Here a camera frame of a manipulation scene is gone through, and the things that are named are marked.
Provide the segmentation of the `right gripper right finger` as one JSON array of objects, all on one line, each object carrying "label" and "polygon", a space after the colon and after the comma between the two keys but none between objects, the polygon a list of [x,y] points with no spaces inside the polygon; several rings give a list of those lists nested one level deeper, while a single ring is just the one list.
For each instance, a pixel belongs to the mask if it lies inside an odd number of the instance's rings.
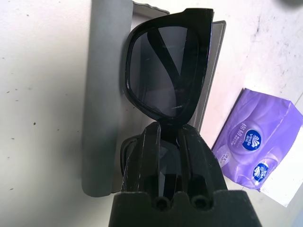
[{"label": "right gripper right finger", "polygon": [[184,125],[178,130],[182,191],[189,197],[212,197],[227,190],[218,160],[196,128]]}]

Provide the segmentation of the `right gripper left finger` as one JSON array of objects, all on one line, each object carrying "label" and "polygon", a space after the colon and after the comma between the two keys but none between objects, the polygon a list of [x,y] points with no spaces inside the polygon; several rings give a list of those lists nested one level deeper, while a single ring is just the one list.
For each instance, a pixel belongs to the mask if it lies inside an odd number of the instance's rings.
[{"label": "right gripper left finger", "polygon": [[144,192],[159,196],[159,159],[161,127],[158,122],[148,125],[136,142],[126,164],[122,192]]}]

